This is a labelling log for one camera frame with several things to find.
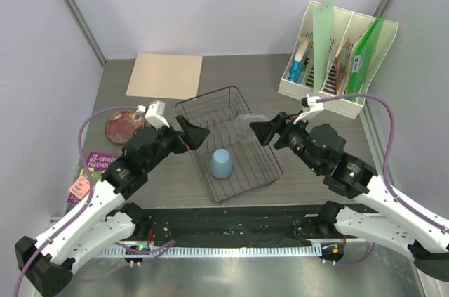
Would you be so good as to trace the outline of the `clear glass cup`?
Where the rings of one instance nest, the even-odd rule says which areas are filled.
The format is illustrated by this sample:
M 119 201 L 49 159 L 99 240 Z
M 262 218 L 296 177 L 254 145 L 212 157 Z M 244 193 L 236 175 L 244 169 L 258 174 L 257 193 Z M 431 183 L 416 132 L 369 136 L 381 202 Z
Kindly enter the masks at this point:
M 253 122 L 266 122 L 269 118 L 263 114 L 239 114 L 233 121 L 233 130 L 237 140 L 241 143 L 252 143 L 257 140 L 250 124 Z

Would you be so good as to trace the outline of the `red floral plate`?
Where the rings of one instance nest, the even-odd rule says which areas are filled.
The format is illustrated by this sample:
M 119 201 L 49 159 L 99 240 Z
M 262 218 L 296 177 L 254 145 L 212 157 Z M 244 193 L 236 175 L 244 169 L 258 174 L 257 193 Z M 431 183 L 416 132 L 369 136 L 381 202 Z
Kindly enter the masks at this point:
M 125 145 L 134 132 L 145 125 L 145 120 L 134 110 L 122 110 L 113 114 L 106 123 L 107 139 L 115 145 Z

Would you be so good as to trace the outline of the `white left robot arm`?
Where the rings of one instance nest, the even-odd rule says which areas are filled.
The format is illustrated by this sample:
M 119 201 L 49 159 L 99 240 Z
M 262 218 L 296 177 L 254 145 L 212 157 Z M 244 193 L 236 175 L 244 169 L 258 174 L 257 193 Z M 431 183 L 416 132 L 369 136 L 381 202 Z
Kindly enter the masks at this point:
M 148 218 L 126 200 L 170 154 L 197 150 L 210 131 L 176 117 L 175 130 L 161 115 L 146 116 L 147 126 L 134 132 L 88 194 L 56 224 L 35 238 L 21 237 L 14 246 L 20 269 L 41 296 L 58 295 L 94 255 L 128 237 L 144 239 Z

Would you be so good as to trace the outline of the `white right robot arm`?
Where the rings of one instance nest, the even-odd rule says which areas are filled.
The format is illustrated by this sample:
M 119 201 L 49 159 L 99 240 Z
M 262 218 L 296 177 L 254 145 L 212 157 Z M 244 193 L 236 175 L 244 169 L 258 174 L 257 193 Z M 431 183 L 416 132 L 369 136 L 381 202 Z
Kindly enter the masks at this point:
M 375 220 L 347 206 L 327 203 L 316 221 L 321 235 L 367 239 L 404 255 L 434 279 L 448 281 L 448 219 L 389 188 L 373 167 L 345 152 L 346 141 L 334 128 L 322 124 L 307 129 L 305 121 L 284 112 L 249 127 L 261 145 L 278 135 L 276 149 L 289 148 L 317 176 L 323 176 L 323 184 L 331 191 L 385 217 Z

